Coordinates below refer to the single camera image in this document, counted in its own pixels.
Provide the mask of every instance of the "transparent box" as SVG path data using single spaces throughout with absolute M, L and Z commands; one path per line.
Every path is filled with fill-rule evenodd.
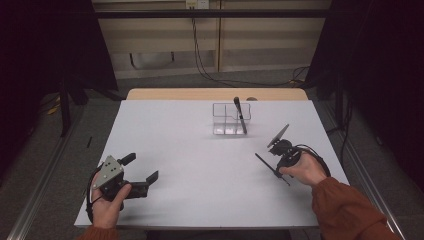
M 248 129 L 250 122 L 250 104 L 240 103 L 243 120 Z M 234 103 L 213 104 L 213 134 L 237 135 L 245 134 L 237 107 Z

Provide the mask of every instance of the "black curtain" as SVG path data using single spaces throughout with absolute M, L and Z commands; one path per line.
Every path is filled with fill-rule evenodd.
M 110 57 L 90 0 L 0 1 L 0 175 L 35 126 L 39 102 L 63 79 L 117 89 Z
M 332 9 L 346 2 L 359 12 L 344 24 L 327 19 L 307 81 L 325 98 L 343 76 L 344 90 L 424 190 L 424 2 L 333 0 Z

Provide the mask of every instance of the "brown sleeve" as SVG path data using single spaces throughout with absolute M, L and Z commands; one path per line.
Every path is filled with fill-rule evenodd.
M 355 188 L 326 178 L 312 195 L 312 209 L 326 240 L 400 239 L 386 227 L 386 217 Z
M 118 240 L 118 230 L 115 228 L 103 229 L 90 226 L 77 240 Z

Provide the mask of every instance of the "white table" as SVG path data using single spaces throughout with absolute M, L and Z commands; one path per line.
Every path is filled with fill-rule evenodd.
M 332 176 L 348 183 L 311 101 L 251 104 L 248 135 L 212 134 L 212 104 L 231 101 L 123 101 L 101 161 L 137 159 L 124 179 L 144 181 L 159 170 L 147 198 L 126 200 L 118 226 L 145 229 L 270 229 L 317 226 L 311 189 L 277 179 L 256 158 L 275 167 L 266 146 L 286 125 L 284 138 L 324 158 Z M 76 226 L 88 226 L 85 202 Z

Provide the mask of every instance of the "human hand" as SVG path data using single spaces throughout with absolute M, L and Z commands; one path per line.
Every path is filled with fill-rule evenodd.
M 299 161 L 292 167 L 281 167 L 281 174 L 291 175 L 301 183 L 314 187 L 327 178 L 321 164 L 309 153 L 302 151 Z
M 115 199 L 112 202 L 101 198 L 102 192 L 100 189 L 95 189 L 91 193 L 92 201 L 96 201 L 93 204 L 93 226 L 103 229 L 115 228 L 116 223 L 118 222 L 119 211 L 121 204 L 124 199 L 128 196 L 131 191 L 131 184 L 125 184 L 116 195 Z

